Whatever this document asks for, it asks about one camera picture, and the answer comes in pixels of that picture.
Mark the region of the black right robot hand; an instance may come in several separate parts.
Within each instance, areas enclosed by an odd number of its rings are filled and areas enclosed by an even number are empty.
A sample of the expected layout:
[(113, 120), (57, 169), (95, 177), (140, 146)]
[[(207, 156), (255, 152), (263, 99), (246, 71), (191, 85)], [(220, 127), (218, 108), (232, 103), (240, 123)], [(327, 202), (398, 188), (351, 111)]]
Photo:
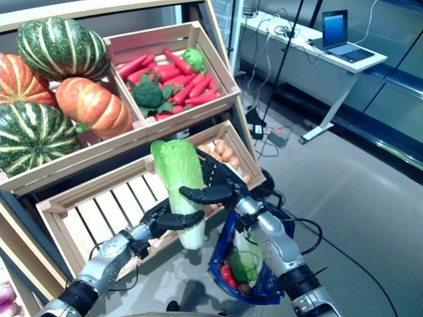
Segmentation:
[(249, 196), (246, 183), (231, 168), (199, 149), (196, 153), (205, 186), (201, 189), (181, 186), (179, 192), (185, 198), (201, 205), (221, 203), (232, 209), (242, 198)]

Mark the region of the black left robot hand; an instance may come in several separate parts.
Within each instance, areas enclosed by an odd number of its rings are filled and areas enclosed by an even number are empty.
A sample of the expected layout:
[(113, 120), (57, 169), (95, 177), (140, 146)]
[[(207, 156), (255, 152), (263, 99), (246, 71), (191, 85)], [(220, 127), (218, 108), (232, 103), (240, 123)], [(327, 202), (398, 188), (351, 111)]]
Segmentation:
[(153, 238), (160, 238), (168, 230), (184, 230), (197, 225), (205, 216), (204, 211), (182, 215), (171, 213), (169, 200), (165, 199), (146, 212), (140, 223), (148, 226)]

